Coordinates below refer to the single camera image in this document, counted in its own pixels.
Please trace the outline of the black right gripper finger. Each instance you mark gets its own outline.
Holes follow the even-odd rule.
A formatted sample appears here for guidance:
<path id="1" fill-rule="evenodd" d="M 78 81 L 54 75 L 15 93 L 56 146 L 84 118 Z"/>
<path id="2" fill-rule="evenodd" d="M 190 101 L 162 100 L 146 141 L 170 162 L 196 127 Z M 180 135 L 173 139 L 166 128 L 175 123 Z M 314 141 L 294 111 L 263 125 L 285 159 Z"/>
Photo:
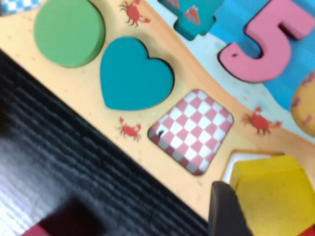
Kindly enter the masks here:
<path id="1" fill-rule="evenodd" d="M 223 181 L 211 187 L 208 229 L 210 236 L 251 236 L 238 197 Z"/>

